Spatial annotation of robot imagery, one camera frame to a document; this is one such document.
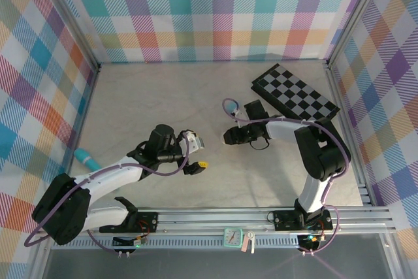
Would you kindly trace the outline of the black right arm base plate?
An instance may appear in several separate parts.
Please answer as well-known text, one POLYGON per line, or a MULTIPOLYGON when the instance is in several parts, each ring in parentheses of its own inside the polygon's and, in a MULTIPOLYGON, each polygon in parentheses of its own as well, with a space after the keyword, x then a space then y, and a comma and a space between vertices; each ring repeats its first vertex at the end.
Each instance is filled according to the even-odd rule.
POLYGON ((275 231, 332 231, 330 212, 325 209, 305 213, 301 209, 273 211, 275 231))

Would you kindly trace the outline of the aluminium corner post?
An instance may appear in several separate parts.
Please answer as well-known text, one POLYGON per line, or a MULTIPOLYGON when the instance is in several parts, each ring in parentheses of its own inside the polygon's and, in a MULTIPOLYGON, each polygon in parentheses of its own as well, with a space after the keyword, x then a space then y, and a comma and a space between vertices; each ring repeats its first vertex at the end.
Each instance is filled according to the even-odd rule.
POLYGON ((79 46, 84 57, 87 59, 88 63, 93 67, 96 73, 100 72, 101 64, 97 61, 97 58, 94 56, 90 45, 88 44, 87 39, 85 38, 81 28, 76 22, 76 18, 72 14, 66 0, 51 0, 61 16, 64 24, 68 27, 71 35, 73 36, 76 44, 79 46))
POLYGON ((350 0, 341 20, 341 26, 338 26, 329 50, 324 57, 330 70, 335 67, 336 60, 347 46, 350 36, 370 2, 371 0, 350 0))

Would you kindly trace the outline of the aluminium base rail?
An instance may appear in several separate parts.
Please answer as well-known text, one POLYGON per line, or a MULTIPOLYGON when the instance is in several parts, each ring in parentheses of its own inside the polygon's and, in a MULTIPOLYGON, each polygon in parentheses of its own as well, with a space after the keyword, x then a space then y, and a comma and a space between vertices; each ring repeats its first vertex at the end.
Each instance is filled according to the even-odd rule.
MULTIPOLYGON (((138 212, 157 212, 156 234, 214 235, 226 227, 237 227, 256 234, 279 233, 290 235, 310 234, 310 231, 275 231, 273 211, 290 208, 135 208, 138 212)), ((329 209, 333 230, 345 234, 392 233, 394 221, 385 207, 345 206, 329 209)), ((66 244, 86 231, 99 232, 106 225, 121 223, 128 215, 124 207, 97 208, 85 214, 54 214, 45 223, 38 236, 49 235, 57 244, 66 244)), ((101 233, 138 235, 137 233, 101 233)))

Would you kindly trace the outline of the aluminium frame bar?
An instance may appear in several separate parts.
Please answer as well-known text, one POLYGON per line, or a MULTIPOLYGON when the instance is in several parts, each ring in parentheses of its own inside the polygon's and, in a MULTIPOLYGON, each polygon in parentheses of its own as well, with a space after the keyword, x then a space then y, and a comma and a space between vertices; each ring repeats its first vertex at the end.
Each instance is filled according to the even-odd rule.
POLYGON ((86 117, 88 115, 89 104, 95 90, 97 83, 97 77, 100 73, 100 69, 91 70, 88 73, 88 77, 84 82, 83 86, 75 86, 72 89, 70 96, 69 109, 75 109, 71 112, 71 124, 69 132, 66 133, 65 142, 65 154, 63 155, 63 161, 59 168, 59 173, 70 171, 72 164, 74 163, 75 157, 73 156, 75 150, 78 148, 80 139, 82 136, 86 117))
POLYGON ((349 119, 348 111, 344 104, 344 98, 337 85, 335 74, 330 69, 327 63, 324 63, 325 75, 329 84, 330 92, 334 103, 340 108, 337 113, 338 122, 340 123, 342 137, 345 140, 347 147, 351 153, 351 168, 357 181, 359 193, 363 206, 374 206, 374 196, 368 189, 368 178, 365 173, 364 165, 361 160, 361 155, 355 142, 355 134, 351 128, 351 121, 349 119))

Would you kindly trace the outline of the perforated metal strip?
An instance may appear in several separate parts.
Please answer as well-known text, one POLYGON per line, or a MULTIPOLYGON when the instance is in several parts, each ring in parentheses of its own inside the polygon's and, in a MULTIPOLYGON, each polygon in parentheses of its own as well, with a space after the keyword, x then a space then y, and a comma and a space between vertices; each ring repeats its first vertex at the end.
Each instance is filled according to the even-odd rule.
MULTIPOLYGON (((165 248, 224 248, 223 237, 218 236, 155 236, 141 244, 139 248, 165 249, 165 248)), ((89 237, 80 237, 59 246, 53 245, 54 249, 93 249, 99 248, 89 237)), ((298 248, 298 237, 296 235, 258 235, 255 236, 255 249, 257 248, 298 248)))

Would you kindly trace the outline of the black grey chessboard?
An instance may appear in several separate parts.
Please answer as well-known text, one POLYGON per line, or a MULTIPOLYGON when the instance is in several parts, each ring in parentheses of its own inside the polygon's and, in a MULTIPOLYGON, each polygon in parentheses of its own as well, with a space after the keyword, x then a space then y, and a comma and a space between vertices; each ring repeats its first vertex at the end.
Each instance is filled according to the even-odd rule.
POLYGON ((253 80, 251 89, 291 119, 332 119, 340 111, 324 95, 278 63, 253 80))

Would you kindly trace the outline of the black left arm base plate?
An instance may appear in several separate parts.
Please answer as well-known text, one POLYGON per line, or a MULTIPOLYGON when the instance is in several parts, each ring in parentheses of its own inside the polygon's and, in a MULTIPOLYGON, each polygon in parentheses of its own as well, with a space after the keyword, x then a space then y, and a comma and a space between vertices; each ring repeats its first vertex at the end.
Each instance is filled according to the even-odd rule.
POLYGON ((99 228, 100 233, 155 233, 158 224, 157 212, 130 212, 119 224, 99 228))

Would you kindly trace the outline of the teal square clock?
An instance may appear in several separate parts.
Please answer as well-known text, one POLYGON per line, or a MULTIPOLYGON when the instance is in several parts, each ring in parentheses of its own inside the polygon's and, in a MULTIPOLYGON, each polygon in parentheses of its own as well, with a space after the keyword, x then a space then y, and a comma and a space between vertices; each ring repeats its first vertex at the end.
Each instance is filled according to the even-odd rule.
POLYGON ((243 230, 237 227, 226 227, 223 233, 223 245, 229 248, 241 248, 243 243, 243 230))

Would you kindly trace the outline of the teal cylindrical bottle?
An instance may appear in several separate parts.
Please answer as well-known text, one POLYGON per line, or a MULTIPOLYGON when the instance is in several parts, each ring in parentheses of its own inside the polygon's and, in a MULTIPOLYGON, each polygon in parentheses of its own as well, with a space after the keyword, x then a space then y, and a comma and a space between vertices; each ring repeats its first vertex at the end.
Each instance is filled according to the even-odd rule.
POLYGON ((99 163, 91 156, 89 152, 82 148, 77 148, 74 151, 74 157, 76 160, 87 167, 91 172, 101 169, 99 163))

